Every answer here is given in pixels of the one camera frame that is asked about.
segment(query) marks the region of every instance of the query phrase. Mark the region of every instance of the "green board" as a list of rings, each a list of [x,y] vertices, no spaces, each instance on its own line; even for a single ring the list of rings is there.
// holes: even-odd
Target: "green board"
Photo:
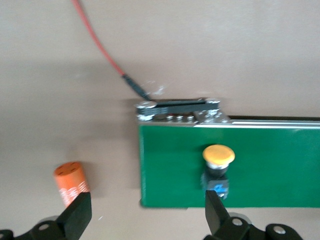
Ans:
[[[320,207],[320,129],[140,125],[141,204],[204,207],[202,151],[233,149],[229,194],[241,207]]]

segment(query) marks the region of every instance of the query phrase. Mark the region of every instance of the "black cable connector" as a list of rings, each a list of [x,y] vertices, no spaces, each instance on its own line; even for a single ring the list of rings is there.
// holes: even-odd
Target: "black cable connector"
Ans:
[[[143,90],[143,88],[139,86],[130,76],[128,76],[127,74],[123,74],[121,77],[144,100],[146,101],[152,100],[149,94],[145,90]]]

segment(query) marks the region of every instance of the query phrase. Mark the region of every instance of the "yellow button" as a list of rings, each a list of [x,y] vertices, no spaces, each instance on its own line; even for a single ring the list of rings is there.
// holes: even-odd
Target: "yellow button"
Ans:
[[[235,152],[225,145],[215,144],[203,150],[203,158],[210,164],[226,165],[235,160]]]

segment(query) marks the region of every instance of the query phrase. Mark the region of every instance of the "black robotic claw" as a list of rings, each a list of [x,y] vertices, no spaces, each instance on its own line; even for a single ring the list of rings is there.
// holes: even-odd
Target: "black robotic claw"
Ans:
[[[1,240],[78,240],[92,217],[91,196],[82,192],[55,221],[43,221],[23,235],[0,230]]]
[[[230,217],[215,191],[205,192],[205,217],[212,235],[204,240],[303,240],[287,225],[269,224],[262,231],[240,217]]]

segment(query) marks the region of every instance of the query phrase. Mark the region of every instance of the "cable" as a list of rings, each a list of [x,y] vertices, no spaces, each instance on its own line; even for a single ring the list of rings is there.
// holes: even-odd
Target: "cable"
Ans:
[[[121,75],[121,77],[125,80],[125,82],[142,98],[144,98],[147,101],[151,101],[151,97],[149,94],[141,87],[139,86],[130,76],[128,76],[117,64],[116,62],[112,59],[112,57],[109,55],[109,53],[105,50],[104,46],[98,39],[95,31],[93,30],[79,0],[71,0],[74,8],[78,12],[81,20],[83,21],[86,29],[88,30],[92,40],[98,47],[98,49],[101,51],[101,53],[104,55],[104,57],[108,60],[108,62],[112,65],[112,67]]]

